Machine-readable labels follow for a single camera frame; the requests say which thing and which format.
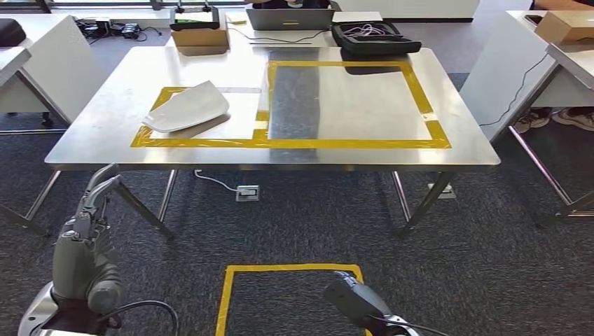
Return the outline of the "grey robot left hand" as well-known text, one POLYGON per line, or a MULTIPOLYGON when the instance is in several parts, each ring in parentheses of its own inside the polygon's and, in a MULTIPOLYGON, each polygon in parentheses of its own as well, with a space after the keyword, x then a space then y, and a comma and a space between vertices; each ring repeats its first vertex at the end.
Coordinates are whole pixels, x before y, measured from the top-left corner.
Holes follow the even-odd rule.
POLYGON ((74 215, 62 226, 53 255, 51 295, 58 303, 78 301, 96 314, 112 312, 120 300, 123 282, 111 242, 110 227, 102 217, 106 196, 118 185, 118 165, 96 171, 74 215))

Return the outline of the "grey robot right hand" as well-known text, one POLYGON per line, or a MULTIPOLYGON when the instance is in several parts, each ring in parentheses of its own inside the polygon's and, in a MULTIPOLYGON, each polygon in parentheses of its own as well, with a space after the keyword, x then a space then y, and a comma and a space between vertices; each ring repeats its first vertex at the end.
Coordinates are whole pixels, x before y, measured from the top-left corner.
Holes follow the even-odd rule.
POLYGON ((338 278, 341 279, 349 287, 358 286, 360 284, 356 277, 349 272, 334 271, 334 274, 338 276, 338 278))

